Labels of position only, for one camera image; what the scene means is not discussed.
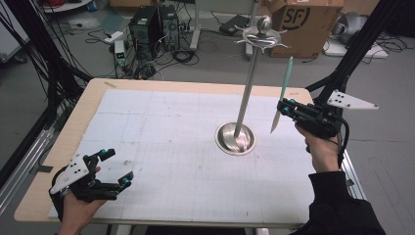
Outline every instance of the hand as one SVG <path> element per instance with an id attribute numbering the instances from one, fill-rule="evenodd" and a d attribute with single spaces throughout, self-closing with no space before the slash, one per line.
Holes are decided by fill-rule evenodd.
<path id="1" fill-rule="evenodd" d="M 305 144 L 309 146 L 312 157 L 312 166 L 317 173 L 339 171 L 337 138 L 330 140 L 320 139 L 296 125 L 296 129 L 305 137 Z"/>
<path id="2" fill-rule="evenodd" d="M 62 219 L 62 227 L 60 235 L 78 235 L 80 231 L 91 221 L 95 212 L 107 200 L 95 200 L 87 203 L 77 200 L 73 193 L 69 190 L 64 198 L 64 217 Z"/>

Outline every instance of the table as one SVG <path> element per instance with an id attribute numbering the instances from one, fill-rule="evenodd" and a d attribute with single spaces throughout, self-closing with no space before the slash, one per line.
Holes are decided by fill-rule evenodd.
<path id="1" fill-rule="evenodd" d="M 50 151 L 44 164 L 54 167 L 51 173 L 37 173 L 30 187 L 28 188 L 22 202 L 15 212 L 15 219 L 18 221 L 57 221 L 55 218 L 48 217 L 52 203 L 49 200 L 48 189 L 50 182 L 56 171 L 66 165 L 82 139 L 89 121 L 94 117 L 97 108 L 105 92 L 109 89 L 143 90 L 143 91 L 164 91 L 164 92 L 193 92 L 210 94 L 238 94 L 242 95 L 244 86 L 228 84 L 207 84 L 207 83 L 187 83 L 187 82 L 167 82 L 167 81 L 136 81 L 136 80 L 113 80 L 95 78 L 89 82 L 85 92 L 73 110 L 68 122 L 62 130 L 54 147 Z M 279 87 L 254 86 L 253 96 L 272 96 L 280 94 Z M 287 88 L 286 97 L 292 97 L 299 102 L 309 103 L 311 97 L 302 88 Z M 219 226 L 241 226 L 241 227 L 285 227 L 293 228 L 299 224 L 278 224 L 278 223 L 229 223 L 229 222 L 191 222 L 191 221 L 140 221 L 125 219 L 95 219 L 94 222 L 100 223 L 120 223 L 120 224 L 173 224 L 173 225 L 219 225 Z"/>

